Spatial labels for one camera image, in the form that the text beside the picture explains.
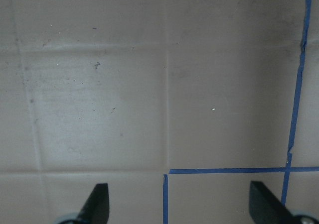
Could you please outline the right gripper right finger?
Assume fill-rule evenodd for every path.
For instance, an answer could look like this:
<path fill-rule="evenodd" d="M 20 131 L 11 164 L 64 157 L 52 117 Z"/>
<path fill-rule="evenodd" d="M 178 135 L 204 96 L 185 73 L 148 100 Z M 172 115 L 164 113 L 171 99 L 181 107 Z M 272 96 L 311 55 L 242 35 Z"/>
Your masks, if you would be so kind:
<path fill-rule="evenodd" d="M 304 215 L 292 215 L 263 182 L 251 181 L 249 214 L 255 224 L 302 224 Z"/>

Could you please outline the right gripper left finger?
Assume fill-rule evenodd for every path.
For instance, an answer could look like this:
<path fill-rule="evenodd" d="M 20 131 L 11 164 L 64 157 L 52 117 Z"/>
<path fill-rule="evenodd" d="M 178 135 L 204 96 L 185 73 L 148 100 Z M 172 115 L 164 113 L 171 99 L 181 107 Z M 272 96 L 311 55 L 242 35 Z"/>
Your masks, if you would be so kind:
<path fill-rule="evenodd" d="M 79 214 L 80 224 L 106 224 L 110 215 L 109 189 L 107 183 L 96 184 Z"/>

